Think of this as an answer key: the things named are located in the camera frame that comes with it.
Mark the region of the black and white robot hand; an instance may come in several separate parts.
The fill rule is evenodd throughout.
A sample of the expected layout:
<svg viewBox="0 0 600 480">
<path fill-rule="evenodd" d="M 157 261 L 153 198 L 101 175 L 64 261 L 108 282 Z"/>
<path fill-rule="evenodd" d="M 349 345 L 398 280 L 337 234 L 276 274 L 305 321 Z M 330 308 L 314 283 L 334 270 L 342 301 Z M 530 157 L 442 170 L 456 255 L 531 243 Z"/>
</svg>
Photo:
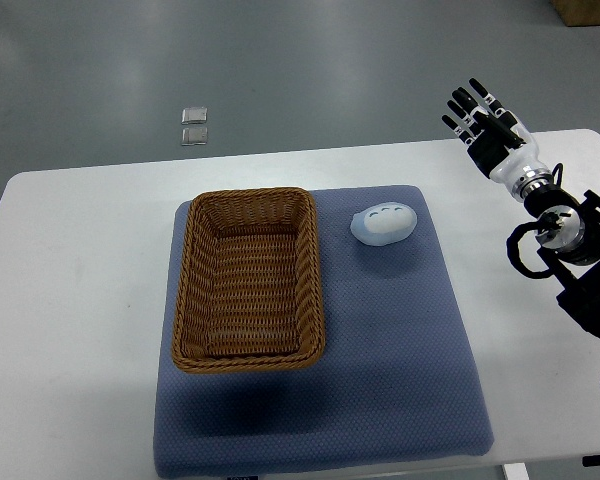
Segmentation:
<svg viewBox="0 0 600 480">
<path fill-rule="evenodd" d="M 539 147 L 519 118 L 480 81 L 469 80 L 447 101 L 443 123 L 466 147 L 476 168 L 502 184 L 517 201 L 552 182 L 552 171 L 539 159 Z"/>
</svg>

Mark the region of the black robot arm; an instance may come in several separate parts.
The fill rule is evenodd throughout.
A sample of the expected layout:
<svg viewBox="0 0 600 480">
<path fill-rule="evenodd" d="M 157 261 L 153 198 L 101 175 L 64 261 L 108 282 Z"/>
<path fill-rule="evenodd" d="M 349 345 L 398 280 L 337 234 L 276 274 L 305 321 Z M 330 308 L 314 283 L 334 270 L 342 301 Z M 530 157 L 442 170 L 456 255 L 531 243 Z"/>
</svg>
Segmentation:
<svg viewBox="0 0 600 480">
<path fill-rule="evenodd" d="M 563 290 L 558 305 L 584 331 L 600 339 L 600 196 L 588 190 L 577 201 L 562 189 L 564 166 L 557 164 L 523 190 L 523 204 L 534 217 L 517 226 L 506 241 L 510 264 L 530 279 L 556 278 Z M 519 243 L 529 232 L 539 244 L 546 268 L 533 271 L 520 257 Z"/>
</svg>

